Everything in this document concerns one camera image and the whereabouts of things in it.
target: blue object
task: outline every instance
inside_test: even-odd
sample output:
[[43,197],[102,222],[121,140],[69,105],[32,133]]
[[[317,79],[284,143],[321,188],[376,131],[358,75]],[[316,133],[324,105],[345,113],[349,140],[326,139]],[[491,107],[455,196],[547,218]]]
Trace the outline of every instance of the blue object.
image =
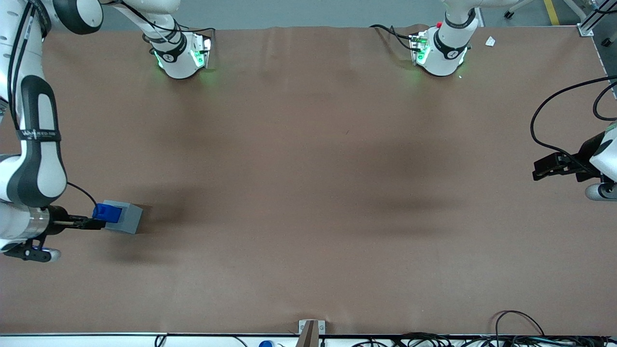
[[98,214],[96,209],[92,211],[92,218],[104,220],[107,223],[117,223],[120,220],[120,214],[122,213],[122,209],[107,205],[107,204],[96,204],[98,208]]

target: gray floor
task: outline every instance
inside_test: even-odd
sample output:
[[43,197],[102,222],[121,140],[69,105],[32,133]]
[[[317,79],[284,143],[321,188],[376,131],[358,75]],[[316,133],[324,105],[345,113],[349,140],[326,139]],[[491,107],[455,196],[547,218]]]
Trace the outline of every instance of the gray floor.
[[[562,1],[552,0],[561,25],[574,25],[578,16]],[[104,9],[104,30],[136,30],[115,9]],[[504,8],[483,9],[487,27],[551,25],[544,2],[535,0],[505,19]],[[270,27],[367,27],[371,24],[407,27],[431,25],[443,20],[444,7],[438,0],[183,0],[174,17],[191,27],[217,29],[259,29]],[[594,29],[598,53],[609,75],[617,75],[617,43],[603,47],[600,42],[617,30],[617,15],[608,15]]]

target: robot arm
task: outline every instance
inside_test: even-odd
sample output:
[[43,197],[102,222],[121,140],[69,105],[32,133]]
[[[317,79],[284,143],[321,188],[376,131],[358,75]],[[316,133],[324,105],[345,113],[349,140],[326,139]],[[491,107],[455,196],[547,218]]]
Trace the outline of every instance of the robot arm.
[[112,6],[144,32],[144,39],[154,48],[159,66],[169,77],[187,78],[206,66],[210,39],[183,31],[171,16],[180,0],[118,0]]
[[21,154],[0,155],[0,253],[42,262],[60,254],[43,247],[48,235],[104,225],[50,206],[67,185],[56,99],[41,65],[43,39],[52,23],[77,34],[95,32],[102,23],[101,5],[97,0],[2,3],[0,107],[9,109]]
[[[143,2],[114,6],[142,29],[161,68],[186,78],[205,66],[210,41],[181,32],[170,15],[180,1]],[[0,154],[0,253],[48,262],[60,256],[43,247],[48,235],[65,228],[101,229],[106,222],[51,205],[66,189],[67,176],[56,99],[41,65],[42,42],[52,24],[79,35],[98,31],[102,7],[98,0],[10,0],[0,7],[0,120],[8,109],[21,143],[21,154]]]
[[509,6],[518,0],[441,0],[445,20],[441,27],[431,27],[412,38],[414,64],[435,76],[448,76],[463,63],[467,45],[478,27],[475,7]]
[[576,174],[578,182],[599,178],[600,183],[587,187],[585,195],[593,201],[617,201],[617,122],[605,132],[585,141],[574,162],[563,153],[553,153],[534,163],[534,181],[554,175]]

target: yellow floor line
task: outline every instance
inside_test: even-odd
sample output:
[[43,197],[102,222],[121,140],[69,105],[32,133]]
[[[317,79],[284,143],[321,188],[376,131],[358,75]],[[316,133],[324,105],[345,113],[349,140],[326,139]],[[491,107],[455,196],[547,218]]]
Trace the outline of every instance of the yellow floor line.
[[553,1],[544,0],[544,6],[546,6],[546,12],[549,13],[550,23],[552,25],[559,25],[559,18],[557,18],[557,12],[555,12],[555,6],[553,6]]

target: brown table surface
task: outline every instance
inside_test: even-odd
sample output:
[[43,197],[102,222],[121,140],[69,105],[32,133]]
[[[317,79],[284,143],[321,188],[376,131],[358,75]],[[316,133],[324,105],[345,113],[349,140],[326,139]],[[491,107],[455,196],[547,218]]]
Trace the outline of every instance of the brown table surface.
[[[331,333],[488,333],[519,309],[549,334],[614,333],[617,205],[574,177],[531,178],[551,153],[529,136],[535,108],[604,76],[591,38],[482,28],[436,78],[382,34],[221,31],[215,70],[187,80],[136,32],[51,35],[69,179],[149,207],[138,235],[67,230],[48,239],[56,263],[0,258],[0,331],[286,332],[313,317]],[[554,100],[538,136],[576,152],[607,125],[591,113],[604,86]],[[14,153],[10,122],[1,136]],[[57,204],[91,211],[71,188]],[[534,330],[509,317],[502,332]]]

